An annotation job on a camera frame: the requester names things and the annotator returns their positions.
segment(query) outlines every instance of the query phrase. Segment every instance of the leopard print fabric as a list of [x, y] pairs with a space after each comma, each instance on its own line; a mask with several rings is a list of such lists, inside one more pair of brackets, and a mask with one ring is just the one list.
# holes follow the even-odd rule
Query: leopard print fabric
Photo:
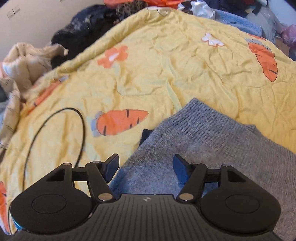
[[116, 15], [120, 21], [137, 13], [143, 8], [148, 7], [148, 4], [142, 0], [134, 0], [132, 2], [121, 3], [116, 8]]

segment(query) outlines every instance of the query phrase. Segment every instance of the orange fabric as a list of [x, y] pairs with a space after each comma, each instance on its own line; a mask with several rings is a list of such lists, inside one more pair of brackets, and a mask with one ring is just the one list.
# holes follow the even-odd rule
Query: orange fabric
[[[104, 4], [110, 8], [116, 8], [117, 5], [125, 2], [132, 2], [133, 0], [104, 0]], [[157, 7], [171, 7], [177, 9], [178, 4], [184, 0], [144, 0], [149, 6]]]
[[262, 66], [264, 75], [274, 82], [277, 78], [278, 68], [274, 59], [275, 54], [268, 51], [264, 46], [256, 43], [248, 43], [253, 54], [256, 55], [259, 64]]
[[111, 110], [97, 120], [97, 129], [104, 135], [117, 135], [133, 128], [148, 115], [144, 110]]
[[34, 102], [34, 105], [32, 106], [32, 108], [29, 110], [28, 113], [31, 113], [36, 106], [40, 105], [48, 96], [51, 95], [51, 93], [54, 91], [54, 89], [56, 87], [58, 87], [61, 84], [61, 82], [59, 80], [57, 80], [56, 82], [53, 82], [47, 90], [45, 90]]
[[0, 217], [4, 224], [6, 233], [9, 233], [8, 221], [7, 221], [7, 203], [6, 203], [6, 188], [3, 182], [0, 182]]
[[254, 37], [254, 38], [262, 39], [262, 40], [265, 40], [265, 41], [266, 41], [266, 39], [263, 38], [263, 37], [259, 37], [259, 36], [253, 35], [253, 34], [248, 34], [248, 35], [250, 35], [250, 36], [252, 36], [252, 37]]
[[98, 60], [98, 65], [103, 65], [104, 68], [111, 68], [115, 60], [124, 61], [127, 59], [126, 53], [128, 47], [123, 45], [120, 48], [111, 48], [105, 51], [105, 57]]

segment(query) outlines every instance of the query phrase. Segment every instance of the small logo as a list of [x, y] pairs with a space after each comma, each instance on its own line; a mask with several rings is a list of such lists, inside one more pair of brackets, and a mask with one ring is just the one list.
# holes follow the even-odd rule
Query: small logo
[[150, 197], [145, 197], [145, 198], [143, 198], [143, 200], [145, 201], [145, 202], [149, 202], [150, 200], [152, 200]]

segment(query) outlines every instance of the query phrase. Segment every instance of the black device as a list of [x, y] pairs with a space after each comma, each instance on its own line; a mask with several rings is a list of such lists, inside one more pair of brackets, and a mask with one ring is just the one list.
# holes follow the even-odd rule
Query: black device
[[[10, 240], [27, 241], [279, 241], [272, 231], [280, 217], [278, 201], [230, 165], [208, 169], [180, 155], [173, 168], [184, 187], [172, 194], [122, 194], [107, 183], [119, 167], [113, 154], [72, 168], [64, 163], [26, 189], [10, 213], [18, 232]], [[86, 181], [91, 197], [75, 189]], [[218, 188], [202, 197], [205, 183]]]

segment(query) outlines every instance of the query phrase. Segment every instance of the light blue fabric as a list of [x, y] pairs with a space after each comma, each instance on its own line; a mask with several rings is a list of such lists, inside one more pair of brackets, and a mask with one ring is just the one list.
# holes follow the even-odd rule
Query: light blue fabric
[[262, 28], [259, 25], [229, 12], [224, 12], [217, 9], [213, 10], [215, 11], [215, 20], [217, 22], [225, 23], [227, 25], [237, 27], [239, 30], [244, 31], [248, 34], [262, 37]]

